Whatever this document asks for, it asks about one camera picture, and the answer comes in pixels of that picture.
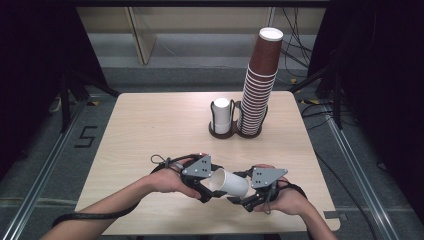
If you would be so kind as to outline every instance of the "stack of paper cups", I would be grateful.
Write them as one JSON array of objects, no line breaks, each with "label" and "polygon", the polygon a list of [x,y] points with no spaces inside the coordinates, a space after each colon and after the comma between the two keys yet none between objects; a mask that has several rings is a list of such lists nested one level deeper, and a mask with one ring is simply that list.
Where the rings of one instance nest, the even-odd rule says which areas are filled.
[{"label": "stack of paper cups", "polygon": [[216,134],[225,134],[231,128],[231,104],[226,98],[217,98],[212,104],[211,128]]},{"label": "stack of paper cups", "polygon": [[246,72],[243,99],[237,128],[255,135],[262,125],[268,99],[278,71],[283,33],[275,28],[262,28]]}]

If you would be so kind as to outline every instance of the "hand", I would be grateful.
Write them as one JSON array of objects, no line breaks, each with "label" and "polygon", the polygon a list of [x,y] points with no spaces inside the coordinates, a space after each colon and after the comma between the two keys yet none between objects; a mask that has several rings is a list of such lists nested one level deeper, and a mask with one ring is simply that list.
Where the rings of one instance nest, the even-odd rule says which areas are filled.
[{"label": "hand", "polygon": [[[256,166],[262,168],[274,168],[273,166],[265,164],[259,164]],[[285,177],[281,177],[279,180],[282,180],[278,182],[279,187],[287,185],[287,183],[283,182],[288,181]],[[305,211],[307,211],[307,208],[310,205],[309,201],[303,197],[302,194],[294,189],[287,188],[281,190],[274,201],[270,202],[268,205],[258,205],[253,209],[253,211],[263,212],[264,210],[268,210],[269,207],[270,210],[278,210],[288,215],[302,215]]]},{"label": "hand", "polygon": [[[178,162],[183,165],[190,160],[192,159],[186,158]],[[181,182],[180,174],[178,174],[181,170],[175,164],[171,164],[170,168],[172,169],[164,168],[145,177],[151,183],[152,191],[161,193],[181,192],[188,197],[200,199],[199,192]]]}]

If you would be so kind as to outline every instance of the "table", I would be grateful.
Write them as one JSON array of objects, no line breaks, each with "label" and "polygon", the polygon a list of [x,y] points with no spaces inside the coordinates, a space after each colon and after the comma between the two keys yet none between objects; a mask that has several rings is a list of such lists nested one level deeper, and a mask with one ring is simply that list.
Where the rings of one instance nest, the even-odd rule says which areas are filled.
[{"label": "table", "polygon": [[[286,168],[324,216],[335,211],[311,142],[290,92],[272,92],[261,134],[254,139],[210,135],[210,103],[218,97],[241,100],[242,92],[125,93],[119,96],[76,210],[104,198],[156,165],[153,154],[179,157],[209,153],[212,163],[229,171],[257,163]],[[326,219],[332,230],[338,219]],[[104,234],[223,234],[305,231],[300,217],[280,212],[248,213],[225,197],[203,204],[181,193],[152,193]]]}]

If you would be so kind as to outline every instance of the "cup stack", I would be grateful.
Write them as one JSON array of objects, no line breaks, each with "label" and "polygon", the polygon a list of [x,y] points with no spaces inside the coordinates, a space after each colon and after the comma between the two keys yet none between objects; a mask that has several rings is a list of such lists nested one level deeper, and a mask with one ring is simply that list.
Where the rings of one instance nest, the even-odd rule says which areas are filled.
[{"label": "cup stack", "polygon": [[250,58],[243,88],[238,130],[245,135],[258,133],[265,118],[268,99],[278,71],[283,33],[262,28]]}]

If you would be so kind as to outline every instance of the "paper cup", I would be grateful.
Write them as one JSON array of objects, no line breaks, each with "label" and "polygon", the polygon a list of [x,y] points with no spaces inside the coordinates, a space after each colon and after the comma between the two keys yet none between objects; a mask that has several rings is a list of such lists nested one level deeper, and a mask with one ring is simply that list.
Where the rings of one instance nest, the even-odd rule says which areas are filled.
[{"label": "paper cup", "polygon": [[224,191],[227,192],[227,195],[235,197],[244,197],[249,191],[249,182],[223,168],[218,168],[209,179],[209,189]]},{"label": "paper cup", "polygon": [[230,131],[231,128],[231,122],[227,123],[227,124],[214,124],[212,125],[212,130],[216,133],[216,134],[225,134],[228,131]]},{"label": "paper cup", "polygon": [[226,98],[217,98],[212,104],[215,125],[225,125],[231,121],[231,104]]}]

